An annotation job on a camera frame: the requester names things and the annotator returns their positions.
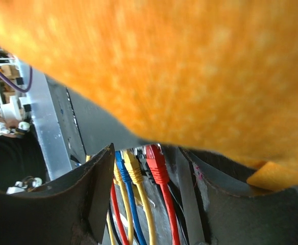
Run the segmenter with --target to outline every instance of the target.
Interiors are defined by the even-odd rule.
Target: red cable
[[[116,220],[117,220],[117,226],[118,226],[118,229],[119,229],[120,236],[122,238],[123,245],[129,245],[129,240],[128,240],[127,235],[125,233],[122,220],[120,219],[120,214],[119,214],[119,208],[118,208],[118,203],[117,203],[117,198],[116,198],[114,182],[113,182],[112,188],[110,190],[110,197],[111,197],[112,202],[113,202],[113,210],[114,210],[114,213],[115,213],[115,217],[116,217]]]
[[[154,176],[155,182],[160,185],[163,192],[169,218],[170,230],[173,237],[173,245],[180,245],[179,229],[176,222],[174,205],[167,186],[167,183],[169,182],[169,176],[165,164],[165,158],[161,154],[158,147],[154,144],[147,145],[145,149],[148,166]]]
[[[170,225],[171,235],[173,238],[173,245],[180,245],[181,243],[180,243],[180,239],[179,239],[179,229],[178,229],[178,224],[176,222],[174,205],[173,205],[173,201],[171,199],[169,189],[168,189],[167,185],[160,185],[160,188],[163,193],[164,201],[165,201],[166,208],[167,208],[167,214],[169,217],[169,225]]]

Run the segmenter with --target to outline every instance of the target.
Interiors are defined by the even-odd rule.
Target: yellow cable
[[[113,229],[112,229],[112,224],[110,223],[110,219],[109,219],[109,215],[108,214],[107,214],[106,221],[107,221],[107,226],[108,226],[108,233],[109,233],[109,237],[110,237],[110,243],[112,245],[116,245],[114,234],[113,234]]]
[[[148,201],[147,194],[143,187],[143,177],[141,174],[141,169],[138,160],[132,154],[130,150],[124,150],[123,152],[125,167],[127,168],[129,175],[133,183],[137,186],[139,194],[142,200],[145,216],[147,218],[150,245],[156,244],[156,231],[154,225],[154,218],[151,212],[150,204]]]
[[[125,187],[125,184],[122,180],[122,176],[120,175],[120,172],[116,166],[116,163],[114,164],[114,176],[116,179],[117,184],[119,185],[120,192],[122,195],[124,207],[125,207],[125,212],[127,214],[127,220],[128,220],[128,240],[129,240],[129,245],[133,244],[133,218],[132,218],[132,213],[131,213],[131,207],[129,203],[129,198],[128,198],[128,192]]]

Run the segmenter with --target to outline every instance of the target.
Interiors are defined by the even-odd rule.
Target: black cable
[[[108,215],[109,215],[109,221],[110,221],[110,224],[112,226],[112,231],[113,231],[113,234],[115,236],[116,242],[117,242],[118,245],[123,245],[122,242],[119,239],[119,236],[118,236],[118,233],[117,233],[117,230],[116,230],[116,227],[115,227],[115,223],[114,223],[114,220],[113,220],[112,207],[110,206],[110,204],[109,204],[109,207],[108,207]]]
[[[119,236],[118,236],[116,227],[115,227],[115,223],[114,223],[114,219],[113,219],[112,207],[111,207],[111,204],[110,203],[109,203],[109,207],[108,207],[108,215],[109,215],[109,220],[110,220],[110,223],[111,223],[111,226],[112,226],[112,231],[113,231],[113,234],[114,234],[114,236],[116,238],[116,241],[117,241],[118,245],[122,245],[122,243],[121,243],[121,241],[119,239]],[[134,228],[133,228],[133,238],[137,242],[137,244],[140,244],[138,235],[137,235],[137,233],[136,233],[136,231],[135,231]]]
[[[164,209],[167,212],[166,203],[164,202],[164,196],[163,196],[163,192],[160,188],[160,185],[156,185],[156,189],[157,189],[157,192],[158,192],[159,199],[163,203]]]
[[[171,193],[172,199],[173,199],[173,205],[174,205],[174,210],[176,214],[176,218],[178,219],[179,226],[181,228],[182,236],[185,240],[185,243],[189,245],[189,237],[188,237],[188,231],[186,228],[186,222],[185,222],[185,217],[184,217],[184,211],[183,211],[183,205],[182,205],[182,199],[180,194],[178,193],[178,189],[170,188],[170,183],[168,183],[168,188]]]
[[[205,235],[206,243],[210,244],[211,243],[211,230],[210,230],[210,226],[209,226],[209,222],[208,222],[207,213],[204,208],[201,191],[199,190],[198,185],[195,185],[195,183],[197,181],[197,179],[196,179],[197,177],[194,172],[193,164],[190,164],[190,171],[191,171],[192,184],[193,184],[193,188],[194,188],[195,198],[196,198],[197,206],[199,209],[202,230]]]

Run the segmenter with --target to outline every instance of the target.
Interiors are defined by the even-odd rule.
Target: blue ethernet cable
[[[134,193],[133,193],[133,188],[132,188],[132,180],[131,180],[131,177],[124,165],[124,160],[122,159],[120,151],[115,152],[115,158],[116,158],[116,165],[120,171],[120,174],[122,175],[122,180],[125,183],[125,186],[127,188],[128,197],[129,197],[130,206],[131,206],[132,217],[133,217],[133,221],[134,221],[134,228],[138,235],[140,245],[147,245],[144,235],[142,233],[141,226],[140,226],[139,216],[138,216],[138,212],[137,212],[137,206],[135,204]]]

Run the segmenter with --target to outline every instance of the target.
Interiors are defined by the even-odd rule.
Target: orange fabric
[[[0,0],[0,46],[143,138],[298,169],[298,0]]]
[[[247,182],[269,190],[280,190],[298,185],[298,170],[268,162],[250,176]]]

